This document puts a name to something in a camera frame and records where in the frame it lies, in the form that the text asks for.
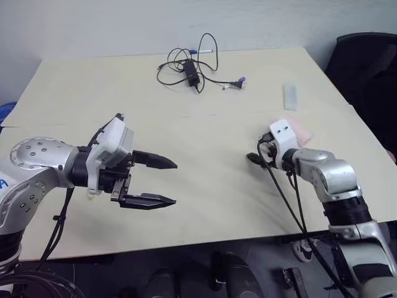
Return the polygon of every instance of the white wall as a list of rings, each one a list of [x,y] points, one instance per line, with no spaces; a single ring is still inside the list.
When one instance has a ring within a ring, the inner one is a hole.
[[[324,67],[335,38],[397,33],[396,0],[0,0],[0,104],[16,101],[44,58],[304,46]]]

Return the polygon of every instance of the black connector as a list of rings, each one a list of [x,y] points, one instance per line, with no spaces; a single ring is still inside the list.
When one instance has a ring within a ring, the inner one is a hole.
[[[187,81],[189,82],[190,87],[196,87],[200,84],[200,78],[199,75],[197,74],[196,67],[193,63],[192,60],[186,60],[184,63],[184,72],[187,78]]]
[[[243,87],[243,81],[230,82],[230,85],[237,87],[238,89],[241,89]]]

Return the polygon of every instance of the black cable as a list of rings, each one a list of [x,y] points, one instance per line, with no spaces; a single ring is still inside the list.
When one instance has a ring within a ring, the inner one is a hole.
[[[324,268],[324,270],[327,272],[328,276],[332,279],[332,281],[334,282],[334,284],[338,287],[338,289],[341,291],[341,293],[348,298],[353,298],[353,295],[346,289],[346,287],[341,283],[341,281],[337,278],[337,276],[334,274],[334,272],[332,271],[332,269],[329,267],[328,263],[326,262],[326,260],[323,258],[323,256],[321,255],[321,253],[317,250],[317,247],[314,246],[313,242],[311,241],[311,239],[308,237],[308,233],[307,233],[307,229],[306,229],[306,223],[305,223],[305,219],[303,216],[303,210],[302,210],[302,206],[301,206],[301,200],[300,200],[300,195],[299,195],[299,190],[298,190],[298,184],[297,184],[297,176],[295,172],[293,173],[293,177],[294,177],[294,183],[295,183],[295,193],[297,195],[297,200],[298,200],[298,207],[299,207],[299,211],[300,211],[300,217],[301,217],[301,221],[302,221],[302,225],[300,224],[299,220],[297,219],[297,216],[295,215],[294,211],[292,210],[290,204],[287,201],[287,198],[284,196],[284,193],[282,192],[279,183],[277,182],[277,179],[275,178],[273,171],[271,169],[271,167],[267,164],[265,158],[263,157],[262,151],[261,151],[261,143],[263,143],[263,140],[259,140],[257,143],[257,150],[258,150],[258,154],[259,156],[262,158],[266,169],[269,171],[270,176],[273,179],[273,182],[277,188],[277,190],[279,191],[282,199],[284,200],[285,205],[287,205],[293,219],[295,220],[295,222],[297,223],[297,225],[299,226],[299,229],[302,231],[303,235],[305,236],[306,240],[309,243],[309,246],[311,248],[311,250],[313,251],[314,255],[316,256],[317,260],[319,261],[320,265]]]
[[[299,195],[299,189],[298,189],[298,180],[297,180],[297,173],[295,172],[295,170],[292,170],[292,176],[293,176],[293,185],[294,185],[294,190],[295,190],[295,194],[297,195],[297,201],[298,201],[298,208],[299,208],[299,215],[300,215],[300,221],[302,223],[302,227],[303,227],[303,233],[306,234],[305,236],[307,236],[308,234],[308,229],[306,228],[306,222],[305,222],[305,217],[303,216],[303,209],[302,209],[302,203],[300,200],[300,195]]]
[[[2,276],[0,278],[0,286],[6,286],[8,284],[35,284],[49,293],[51,297],[63,298],[55,286],[53,286],[50,282],[44,281],[43,279],[35,279],[26,276]]]
[[[120,120],[123,120],[123,116],[121,115],[121,113],[117,113],[112,119],[110,119],[105,125],[103,125],[101,128],[99,128],[97,130],[97,132],[92,136],[92,138],[90,139],[90,141],[88,142],[87,147],[92,147],[92,145],[95,143],[98,135],[104,131],[105,127],[110,123],[110,121],[112,121],[114,118],[118,118]]]
[[[50,256],[50,254],[53,252],[53,250],[57,246],[59,240],[61,239],[63,227],[65,225],[65,220],[66,220],[66,212],[68,210],[68,206],[70,203],[70,199],[72,198],[73,191],[74,191],[74,187],[67,188],[67,190],[66,190],[65,203],[63,204],[61,213],[58,216],[54,217],[54,219],[56,219],[56,225],[55,225],[54,231],[52,232],[50,240],[47,243],[47,247],[44,249],[43,255],[40,258],[40,262],[36,268],[37,271],[40,270],[40,268],[43,266],[44,262],[47,260],[47,258]]]
[[[275,178],[275,176],[274,176],[274,174],[273,174],[272,168],[267,164],[265,158],[263,157],[263,154],[262,154],[262,151],[261,151],[261,141],[258,141],[258,144],[257,144],[257,147],[256,147],[256,148],[257,148],[257,150],[258,150],[259,156],[260,156],[260,157],[262,158],[262,160],[264,161],[264,164],[265,164],[266,169],[269,171],[269,174],[270,174],[270,176],[271,176],[272,179],[273,179],[273,182],[274,182],[274,184],[275,184],[275,187],[276,187],[277,190],[279,191],[279,193],[280,193],[280,195],[281,195],[281,197],[282,197],[282,199],[283,199],[285,205],[287,205],[287,208],[288,208],[288,210],[290,211],[290,213],[291,213],[291,215],[292,215],[294,221],[297,223],[299,229],[300,229],[301,231],[303,231],[303,227],[302,227],[301,223],[299,222],[297,216],[295,215],[294,211],[292,210],[291,205],[290,205],[290,203],[288,202],[287,198],[284,196],[284,193],[283,193],[283,191],[281,190],[281,187],[279,186],[279,183],[277,182],[277,179]]]
[[[292,172],[287,172],[288,181],[290,182],[291,187],[295,190],[295,185],[293,185],[291,180]]]
[[[203,61],[200,61],[200,49],[201,49],[202,41],[203,41],[203,39],[204,39],[205,36],[210,36],[210,37],[213,39],[214,44],[215,44],[215,61],[216,61],[216,65],[215,65],[214,68],[213,68],[212,66],[210,66],[208,63],[205,63],[205,62],[203,62]],[[173,59],[173,60],[170,60],[170,57],[171,57],[172,53],[174,53],[175,51],[178,51],[178,52],[177,52],[176,55],[174,56],[174,59]],[[181,53],[185,54],[185,59],[178,59],[178,56],[179,56]],[[184,79],[180,79],[180,80],[175,81],[175,82],[167,83],[167,82],[162,81],[162,80],[159,78],[160,72],[161,72],[161,70],[164,69],[165,66],[168,66],[170,69],[172,69],[172,70],[174,70],[174,71],[176,71],[176,72],[178,72],[178,73],[182,73],[182,72],[184,71],[184,69],[183,69],[183,64],[184,64],[186,61],[189,61],[189,60],[195,63],[195,68],[196,68],[197,74],[200,75],[200,76],[202,77],[202,87],[199,88],[197,85],[194,86],[194,88],[196,89],[197,93],[200,94],[200,93],[204,90],[205,80],[209,80],[209,81],[211,81],[211,82],[213,82],[213,83],[217,83],[217,84],[232,84],[233,86],[236,86],[236,87],[238,87],[238,88],[241,88],[241,85],[238,86],[238,84],[237,84],[237,83],[239,83],[239,82],[233,82],[233,81],[217,81],[217,80],[215,80],[215,79],[209,78],[208,76],[206,76],[206,75],[203,73],[203,71],[202,71],[202,69],[201,69],[201,66],[202,66],[202,65],[208,67],[210,70],[212,70],[212,71],[214,71],[214,72],[218,70],[218,66],[219,66],[219,59],[218,59],[218,44],[217,44],[217,42],[216,42],[215,37],[214,37],[212,34],[210,34],[210,33],[204,33],[204,34],[201,36],[200,43],[199,43],[198,49],[197,49],[197,59],[196,59],[196,60],[194,60],[194,59],[192,58],[192,54],[190,53],[189,49],[187,49],[187,48],[174,48],[173,50],[171,50],[171,51],[168,53],[167,62],[163,63],[162,65],[160,65],[160,66],[158,67],[158,72],[157,72],[157,76],[156,76],[158,82],[161,83],[161,84],[163,84],[163,85],[166,85],[166,86],[173,86],[173,85],[180,84],[180,83],[182,83],[182,82],[187,81],[188,79],[190,79],[190,76],[188,76],[188,77],[186,77],[186,78],[184,78]]]
[[[297,195],[297,201],[298,201],[298,208],[299,208],[300,218],[301,218],[302,226],[303,226],[303,235],[305,236],[307,242],[309,243],[309,246],[310,246],[311,250],[313,251],[314,255],[316,256],[317,260],[319,261],[320,265],[327,272],[328,276],[332,279],[332,281],[337,286],[337,288],[342,292],[342,294],[345,297],[353,298],[353,295],[346,289],[346,287],[341,283],[339,278],[334,274],[334,271],[332,271],[332,269],[328,265],[327,261],[324,259],[322,254],[319,252],[317,247],[314,245],[312,239],[310,239],[309,236],[308,236],[308,231],[307,231],[307,228],[306,228],[305,218],[303,216],[303,209],[302,209],[301,199],[300,199],[300,195],[299,195],[297,174],[296,174],[295,171],[292,171],[292,175],[293,175],[293,182],[294,182],[294,185],[295,185],[295,194]]]
[[[83,292],[79,289],[78,286],[70,282],[69,280],[62,278],[60,276],[42,272],[42,271],[23,271],[24,275],[36,276],[38,278],[43,278],[48,280],[54,285],[62,287],[64,290],[68,291],[69,294],[75,296],[75,298],[85,298]]]
[[[213,43],[215,44],[215,61],[216,61],[216,66],[215,66],[215,68],[212,68],[212,67],[211,67],[210,65],[208,65],[208,64],[205,64],[205,65],[206,65],[208,68],[210,68],[212,71],[214,71],[214,72],[218,70],[218,66],[219,66],[218,43],[216,42],[215,37],[214,37],[211,33],[204,33],[204,34],[201,36],[200,43],[198,44],[198,49],[197,49],[197,62],[198,62],[198,63],[197,63],[197,66],[198,66],[199,72],[201,72],[202,76],[203,76],[205,79],[207,79],[207,80],[209,80],[209,81],[211,81],[211,82],[213,82],[213,83],[218,83],[218,84],[231,84],[231,83],[232,83],[231,81],[217,81],[217,80],[214,80],[214,79],[210,79],[208,76],[205,76],[204,73],[203,73],[203,71],[201,70],[201,67],[200,67],[200,49],[201,49],[201,44],[202,44],[203,39],[204,39],[205,36],[211,37],[212,40],[213,40]]]

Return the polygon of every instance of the black office chair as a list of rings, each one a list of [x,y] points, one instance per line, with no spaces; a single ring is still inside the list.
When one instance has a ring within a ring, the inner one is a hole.
[[[397,35],[356,33],[340,36],[325,73],[397,157]]]
[[[219,291],[224,284],[228,298],[264,298],[254,274],[241,258],[231,253],[214,253],[209,285],[213,291]],[[150,277],[143,298],[180,298],[176,273],[170,269],[157,270]]]

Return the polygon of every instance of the pen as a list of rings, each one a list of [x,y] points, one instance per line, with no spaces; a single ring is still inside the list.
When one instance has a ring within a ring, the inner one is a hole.
[[[212,52],[213,52],[213,50],[200,50],[200,54],[212,53]],[[189,50],[189,53],[191,55],[194,55],[194,54],[197,54],[197,51],[196,50]]]

